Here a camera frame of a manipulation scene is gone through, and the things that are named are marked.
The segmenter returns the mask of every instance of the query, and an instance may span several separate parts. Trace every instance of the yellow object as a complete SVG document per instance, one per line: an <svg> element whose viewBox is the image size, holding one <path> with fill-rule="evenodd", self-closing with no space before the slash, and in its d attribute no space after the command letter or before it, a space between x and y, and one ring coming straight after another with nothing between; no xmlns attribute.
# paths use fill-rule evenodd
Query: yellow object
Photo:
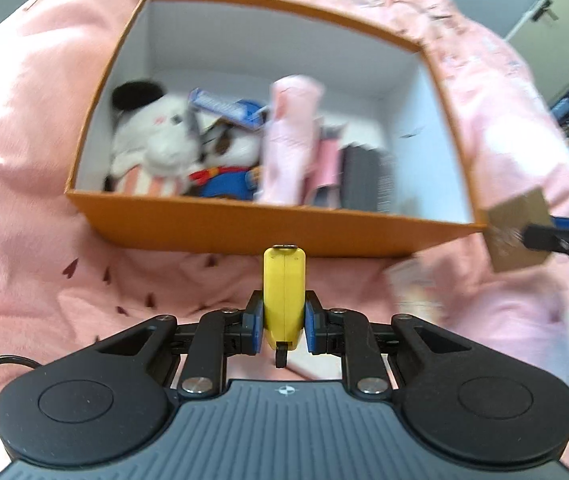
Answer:
<svg viewBox="0 0 569 480"><path fill-rule="evenodd" d="M295 246L275 246L264 253L264 331L272 349L283 342L298 346L304 327L306 256Z"/></svg>

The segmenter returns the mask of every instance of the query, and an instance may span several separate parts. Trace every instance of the orange box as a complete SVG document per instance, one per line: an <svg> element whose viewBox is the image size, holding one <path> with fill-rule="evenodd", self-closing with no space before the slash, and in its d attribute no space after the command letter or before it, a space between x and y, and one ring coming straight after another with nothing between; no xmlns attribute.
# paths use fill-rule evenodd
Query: orange box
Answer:
<svg viewBox="0 0 569 480"><path fill-rule="evenodd" d="M112 91L152 78L267 103L270 84L304 74L326 87L319 115L343 142L389 150L392 214L225 199L103 192ZM87 112L66 194L93 228L128 248L309 256L405 256L484 228L436 66L418 44L368 22L285 0L141 0Z"/></svg>

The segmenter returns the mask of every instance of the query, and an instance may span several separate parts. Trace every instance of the gray ribbed surface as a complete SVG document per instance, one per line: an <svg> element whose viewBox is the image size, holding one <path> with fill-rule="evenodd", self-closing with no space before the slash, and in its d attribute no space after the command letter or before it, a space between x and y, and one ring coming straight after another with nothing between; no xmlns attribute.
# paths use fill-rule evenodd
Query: gray ribbed surface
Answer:
<svg viewBox="0 0 569 480"><path fill-rule="evenodd" d="M296 391L283 395L279 388ZM388 406L362 402L340 383L234 381L228 393L188 402L148 448L90 470L14 463L2 480L567 480L559 464L479 472L413 441Z"/></svg>

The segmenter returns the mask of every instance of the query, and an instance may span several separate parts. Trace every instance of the pink bedsheet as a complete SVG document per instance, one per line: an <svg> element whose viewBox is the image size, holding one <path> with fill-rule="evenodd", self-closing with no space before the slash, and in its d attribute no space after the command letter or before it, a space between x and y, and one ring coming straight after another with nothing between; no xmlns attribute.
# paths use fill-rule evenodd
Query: pink bedsheet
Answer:
<svg viewBox="0 0 569 480"><path fill-rule="evenodd" d="M435 56L482 207L542 186L569 216L569 149L516 53L450 0L298 0L372 20ZM244 306L260 258L148 253L95 235L62 195L91 95L138 0L31 0L0 25L0 353L48 362L155 313L197 319ZM496 276L481 237L421 254L445 325L525 361L569 329L569 260ZM387 260L309 260L326 305L388 322ZM272 357L235 358L233 376L272 376ZM0 369L0 387L20 373ZM313 377L314 370L285 370ZM565 455L569 463L569 449ZM6 458L0 456L0 467Z"/></svg>

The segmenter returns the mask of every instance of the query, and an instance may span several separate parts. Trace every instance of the brown plush ear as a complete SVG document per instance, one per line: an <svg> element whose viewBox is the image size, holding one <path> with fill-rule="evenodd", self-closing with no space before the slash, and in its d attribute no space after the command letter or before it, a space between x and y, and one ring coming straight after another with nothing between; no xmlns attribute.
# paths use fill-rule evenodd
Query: brown plush ear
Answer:
<svg viewBox="0 0 569 480"><path fill-rule="evenodd" d="M116 110L130 112L157 101L164 94L165 89L153 81L129 81L114 90L111 104Z"/></svg>

